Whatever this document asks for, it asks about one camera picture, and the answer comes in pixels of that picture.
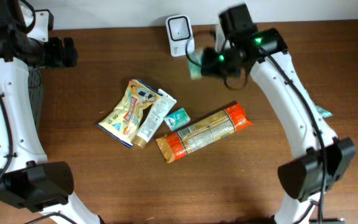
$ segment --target orange and white package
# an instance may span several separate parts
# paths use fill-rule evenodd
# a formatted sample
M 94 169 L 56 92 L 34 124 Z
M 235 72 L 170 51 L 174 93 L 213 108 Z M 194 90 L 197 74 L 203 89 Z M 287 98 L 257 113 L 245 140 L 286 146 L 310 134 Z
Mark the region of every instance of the orange and white package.
M 239 103 L 221 110 L 188 128 L 157 139 L 157 144 L 167 160 L 173 162 L 219 139 L 235 133 L 252 123 Z

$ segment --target green object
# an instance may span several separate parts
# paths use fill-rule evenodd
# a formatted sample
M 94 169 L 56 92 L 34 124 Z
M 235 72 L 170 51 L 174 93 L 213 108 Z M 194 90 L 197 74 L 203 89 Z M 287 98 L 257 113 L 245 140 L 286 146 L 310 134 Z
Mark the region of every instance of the green object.
M 257 45 L 260 45 L 260 44 L 262 43 L 262 38 L 261 38 L 261 37 L 256 38 L 256 39 L 255 39 L 255 43 L 256 43 Z
M 224 62 L 224 56 L 223 56 L 223 55 L 220 55 L 220 56 L 219 56 L 219 61 L 220 61 L 220 62 Z
M 193 52 L 190 57 L 198 64 L 202 64 L 202 59 L 203 59 L 203 51 L 202 50 L 199 50 L 199 51 L 196 51 L 196 52 Z M 188 63 L 189 63 L 189 73 L 190 73 L 190 78 L 192 80 L 199 80 L 202 78 L 202 75 L 201 75 L 201 67 L 198 66 L 198 65 L 195 65 L 193 63 L 191 63 L 189 60 L 188 60 Z
M 316 105 L 316 110 L 317 112 L 323 117 L 323 118 L 329 118 L 330 116 L 334 116 L 331 112 L 329 112 L 328 110 L 317 106 Z
M 164 118 L 165 124 L 168 125 L 171 131 L 183 127 L 190 122 L 190 117 L 187 115 L 185 109 L 180 108 L 172 114 Z

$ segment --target small green package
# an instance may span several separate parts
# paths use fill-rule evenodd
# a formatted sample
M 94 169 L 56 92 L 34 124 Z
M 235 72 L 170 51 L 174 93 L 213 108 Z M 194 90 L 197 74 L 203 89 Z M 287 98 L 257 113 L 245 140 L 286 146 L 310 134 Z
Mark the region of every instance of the small green package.
M 317 112 L 323 117 L 323 118 L 329 118 L 330 116 L 332 116 L 333 114 L 331 112 L 329 112 L 328 110 L 320 107 L 320 106 L 317 106 L 316 105 L 316 110 Z
M 190 117 L 187 115 L 185 109 L 180 108 L 172 114 L 164 118 L 165 124 L 168 125 L 171 131 L 183 127 L 190 122 Z

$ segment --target tube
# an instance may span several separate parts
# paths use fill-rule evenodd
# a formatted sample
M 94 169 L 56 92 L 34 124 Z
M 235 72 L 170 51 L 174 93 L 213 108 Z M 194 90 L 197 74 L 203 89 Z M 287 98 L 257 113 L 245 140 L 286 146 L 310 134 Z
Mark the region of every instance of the tube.
M 158 93 L 161 93 L 163 96 L 160 96 L 160 98 L 153 104 L 146 120 L 140 126 L 135 138 L 132 140 L 134 145 L 139 146 L 142 149 L 144 149 L 158 127 L 160 127 L 164 117 L 166 117 L 168 112 L 172 109 L 173 105 L 177 103 L 172 96 L 165 93 L 162 89 L 159 89 Z

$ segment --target wooden table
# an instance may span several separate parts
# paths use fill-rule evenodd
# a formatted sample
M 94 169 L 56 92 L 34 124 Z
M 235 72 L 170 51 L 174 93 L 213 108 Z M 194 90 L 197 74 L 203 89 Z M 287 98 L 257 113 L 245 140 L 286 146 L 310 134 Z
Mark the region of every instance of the wooden table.
M 358 21 L 259 27 L 280 31 L 312 99 L 334 114 L 329 125 L 357 146 L 343 180 L 326 196 L 324 216 L 358 224 Z M 70 165 L 75 192 L 106 223 L 233 222 L 269 217 L 279 209 L 284 191 L 277 167 L 292 160 L 291 152 L 254 82 L 229 91 L 220 80 L 190 80 L 186 59 L 170 56 L 164 27 L 50 34 L 56 35 L 73 37 L 80 59 L 76 68 L 43 71 L 40 141 L 51 162 Z M 166 164 L 155 141 L 144 150 L 127 149 L 96 127 L 131 78 L 172 94 L 178 100 L 174 109 L 184 107 L 192 121 L 237 100 L 254 125 Z M 156 135 L 165 133 L 169 129 L 162 124 Z M 0 202 L 0 223 L 39 216 Z

